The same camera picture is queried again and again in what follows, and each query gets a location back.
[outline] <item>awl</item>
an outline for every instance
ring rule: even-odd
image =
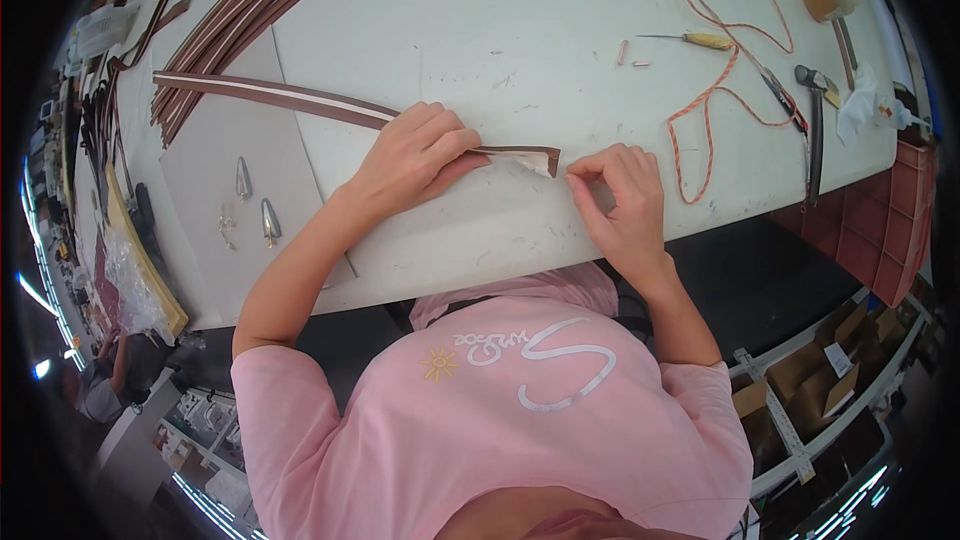
[[[682,40],[683,42],[689,42],[690,44],[699,45],[701,47],[707,47],[708,49],[714,49],[715,51],[729,51],[734,47],[734,41],[730,38],[724,36],[718,36],[716,34],[683,34],[682,36],[670,36],[666,34],[637,34],[637,38],[673,38],[675,40]]]

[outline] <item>cable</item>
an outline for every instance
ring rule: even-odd
[[[783,51],[785,54],[793,54],[794,52],[793,36],[790,34],[790,28],[786,24],[786,18],[784,17],[784,12],[781,10],[780,5],[777,3],[777,0],[771,0],[771,2],[774,5],[774,9],[776,9],[776,15],[777,17],[779,17],[780,23],[783,25],[783,30],[786,32],[786,38],[788,43],[787,46],[783,45],[779,40],[774,38],[772,35],[764,31],[763,29],[757,27],[756,25],[752,25],[750,23],[740,23],[740,22],[727,23],[722,18],[720,18],[719,15],[716,14],[714,9],[711,8],[711,6],[709,6],[705,0],[697,0],[697,2],[700,3],[700,5],[702,6],[702,9],[699,8],[694,3],[693,0],[686,0],[686,3],[690,6],[691,9],[693,9],[694,13],[696,13],[698,16],[700,16],[703,20],[710,23],[711,25],[723,29],[726,32],[726,35],[729,36],[730,39],[734,42],[734,45],[733,45],[733,54],[730,55],[729,61],[726,63],[726,67],[724,67],[724,70],[722,73],[720,73],[720,76],[717,77],[717,79],[712,84],[710,84],[706,88],[706,90],[700,92],[697,95],[697,97],[694,98],[688,105],[686,105],[676,113],[671,114],[666,119],[666,129],[667,129],[667,132],[670,134],[670,142],[673,145],[674,167],[677,172],[677,189],[679,191],[680,198],[682,198],[683,202],[688,205],[694,205],[700,202],[700,199],[703,198],[704,193],[707,191],[707,186],[709,186],[711,183],[711,178],[713,177],[713,173],[714,173],[714,134],[711,128],[711,116],[710,116],[710,98],[711,98],[711,95],[714,93],[714,91],[722,90],[732,95],[735,99],[737,99],[737,101],[741,105],[743,105],[743,108],[746,109],[747,112],[755,120],[757,120],[760,124],[762,124],[762,126],[770,126],[770,127],[788,126],[794,120],[797,119],[797,110],[795,107],[793,114],[791,114],[789,118],[786,119],[786,121],[775,122],[775,123],[764,121],[757,115],[756,112],[754,112],[753,109],[750,108],[750,106],[747,104],[747,101],[744,100],[739,94],[737,94],[735,91],[731,90],[730,88],[727,88],[726,86],[721,86],[723,81],[727,79],[727,76],[730,74],[730,71],[734,68],[734,65],[737,63],[737,59],[741,51],[743,52],[743,54],[747,56],[748,59],[750,59],[750,62],[753,63],[753,65],[757,66],[757,68],[760,69],[760,74],[766,77],[766,72],[764,70],[765,67],[761,64],[760,60],[758,60],[757,57],[755,57],[754,54],[752,54],[750,50],[747,49],[746,46],[744,46],[740,41],[738,41],[737,37],[734,35],[732,31],[732,29],[734,28],[742,28],[746,30],[756,31],[761,35],[763,35],[764,37],[766,37],[767,39],[769,39],[771,42],[773,42],[776,45],[776,47],[779,48],[781,51]],[[700,103],[703,104],[703,124],[706,128],[706,147],[707,147],[706,175],[703,178],[702,186],[697,191],[696,195],[692,199],[689,199],[687,198],[687,195],[684,193],[684,176],[681,173],[681,169],[680,169],[680,158],[681,158],[680,144],[677,141],[677,133],[676,133],[676,130],[674,130],[673,124],[679,118],[689,114],[691,111],[693,111],[698,106],[700,106]]]

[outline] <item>hammer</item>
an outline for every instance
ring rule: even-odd
[[[793,69],[800,85],[810,89],[813,99],[813,116],[810,120],[810,167],[806,184],[806,199],[803,204],[808,208],[817,206],[820,198],[820,174],[824,168],[824,93],[829,89],[827,77],[816,69],[798,65]]]

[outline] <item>glue bottle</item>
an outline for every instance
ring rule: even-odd
[[[878,126],[895,127],[896,129],[906,129],[914,124],[933,128],[932,125],[916,114],[911,113],[910,109],[907,109],[899,98],[891,98],[882,94],[876,95],[876,103],[873,105],[873,121]]]

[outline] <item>worktable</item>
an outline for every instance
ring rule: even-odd
[[[155,0],[142,1],[126,50],[144,30]],[[151,72],[167,63],[217,0],[190,9],[157,33],[137,67],[120,74],[118,96],[133,183],[150,191],[155,234],[190,316],[190,328],[223,321],[197,268],[165,186],[160,130],[151,127]],[[810,118],[810,94],[794,81],[798,63],[817,69],[849,95],[834,30],[810,17],[802,0],[777,0],[796,52],[785,55],[750,30],[736,33],[769,67]],[[727,22],[747,22],[786,43],[770,0],[707,0]],[[878,90],[893,95],[882,39],[870,9],[846,22],[860,63]],[[684,0],[301,0],[274,26],[286,83],[402,110],[440,101],[475,127],[488,145],[544,145],[562,150],[559,170],[623,142],[653,151],[665,192],[666,240],[754,217],[800,202],[807,175],[803,136],[792,125],[765,127],[730,96],[711,101],[715,160],[700,203],[678,194],[666,119],[717,78],[730,54],[636,34],[716,32]],[[629,39],[624,66],[619,46]],[[114,49],[113,54],[120,53]],[[633,60],[651,61],[645,68]],[[726,86],[764,120],[786,118],[756,68],[741,56]],[[296,120],[324,199],[346,182],[376,132],[312,114]],[[870,127],[855,149],[837,138],[836,110],[824,110],[821,192],[893,164],[896,130]],[[677,125],[686,195],[707,170],[701,110]],[[77,167],[81,252],[92,250],[90,168]],[[452,291],[600,257],[562,179],[547,179],[515,162],[467,174],[440,198],[391,217],[347,253],[357,279],[325,289],[314,314]]]

